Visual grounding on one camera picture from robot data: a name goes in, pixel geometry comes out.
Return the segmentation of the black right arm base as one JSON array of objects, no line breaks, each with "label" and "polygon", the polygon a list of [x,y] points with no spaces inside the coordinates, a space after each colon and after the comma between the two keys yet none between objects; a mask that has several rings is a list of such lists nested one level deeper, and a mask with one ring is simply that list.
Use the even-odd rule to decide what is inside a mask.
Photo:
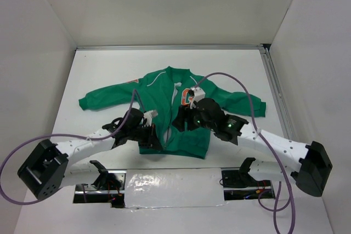
[{"label": "black right arm base", "polygon": [[275,198],[271,182],[257,181],[249,175],[250,165],[255,158],[246,158],[239,168],[222,169],[222,178],[219,184],[223,187],[225,201],[239,201]]}]

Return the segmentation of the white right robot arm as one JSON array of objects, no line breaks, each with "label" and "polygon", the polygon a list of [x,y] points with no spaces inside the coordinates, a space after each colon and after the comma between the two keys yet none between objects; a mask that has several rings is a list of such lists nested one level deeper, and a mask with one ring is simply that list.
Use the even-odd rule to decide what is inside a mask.
[{"label": "white right robot arm", "polygon": [[331,160],[321,143],[296,142],[254,128],[246,119],[224,113],[210,98],[180,106],[172,124],[180,132],[209,129],[222,141],[277,158],[275,162],[246,158],[239,173],[241,183],[246,186],[256,181],[288,179],[304,193],[320,197],[332,170]]}]

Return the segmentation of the green zip jacket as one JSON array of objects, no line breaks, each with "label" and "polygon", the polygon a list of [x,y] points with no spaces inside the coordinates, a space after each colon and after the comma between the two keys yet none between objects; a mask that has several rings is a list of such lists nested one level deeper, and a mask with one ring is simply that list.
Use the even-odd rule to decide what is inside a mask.
[{"label": "green zip jacket", "polygon": [[199,85],[206,97],[214,99],[220,107],[230,113],[241,116],[265,117],[266,102],[254,95],[244,92],[229,92],[202,76],[193,74],[189,69],[167,67],[146,74],[140,79],[115,84],[88,92],[79,99],[82,110],[102,110],[113,106],[129,103],[132,92],[136,90],[140,101],[147,110],[156,110],[154,120],[156,134],[163,147],[162,155],[187,156],[205,159],[211,132],[199,128],[194,131],[179,132],[172,121],[178,108],[191,102],[191,87]]}]

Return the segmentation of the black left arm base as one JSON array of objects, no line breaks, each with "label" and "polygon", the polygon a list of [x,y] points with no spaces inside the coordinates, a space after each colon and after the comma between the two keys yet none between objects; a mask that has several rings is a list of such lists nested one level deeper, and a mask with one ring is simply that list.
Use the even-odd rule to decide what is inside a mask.
[{"label": "black left arm base", "polygon": [[108,170],[100,162],[91,160],[88,171],[93,181],[75,186],[73,204],[109,204],[111,208],[124,208],[126,186],[125,170]]}]

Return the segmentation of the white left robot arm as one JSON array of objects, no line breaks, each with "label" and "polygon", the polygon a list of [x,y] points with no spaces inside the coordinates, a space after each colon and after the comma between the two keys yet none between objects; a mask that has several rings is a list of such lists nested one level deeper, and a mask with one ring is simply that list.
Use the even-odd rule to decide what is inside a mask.
[{"label": "white left robot arm", "polygon": [[89,184],[101,190],[108,182],[121,183],[99,161],[81,161],[100,152],[110,151],[127,141],[142,148],[162,150],[153,118],[156,110],[141,112],[132,108],[124,117],[102,126],[83,139],[53,143],[41,141],[18,170],[19,178],[39,200],[45,200],[66,186]]}]

